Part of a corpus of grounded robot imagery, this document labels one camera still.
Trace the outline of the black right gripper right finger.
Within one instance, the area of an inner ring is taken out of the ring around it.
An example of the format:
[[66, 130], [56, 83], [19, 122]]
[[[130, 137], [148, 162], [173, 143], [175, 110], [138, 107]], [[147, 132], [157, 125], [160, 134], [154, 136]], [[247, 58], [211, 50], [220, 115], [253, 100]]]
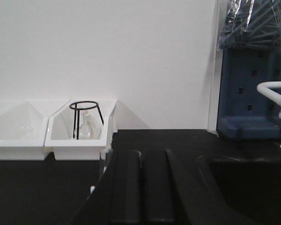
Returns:
[[212, 197], [171, 150], [150, 150], [143, 161], [147, 225], [237, 225], [238, 214]]

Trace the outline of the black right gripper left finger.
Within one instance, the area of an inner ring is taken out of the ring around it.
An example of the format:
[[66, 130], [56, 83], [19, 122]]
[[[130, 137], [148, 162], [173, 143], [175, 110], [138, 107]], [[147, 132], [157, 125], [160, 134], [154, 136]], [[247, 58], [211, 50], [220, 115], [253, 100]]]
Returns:
[[72, 225], [141, 224], [141, 153], [114, 151], [111, 162]]

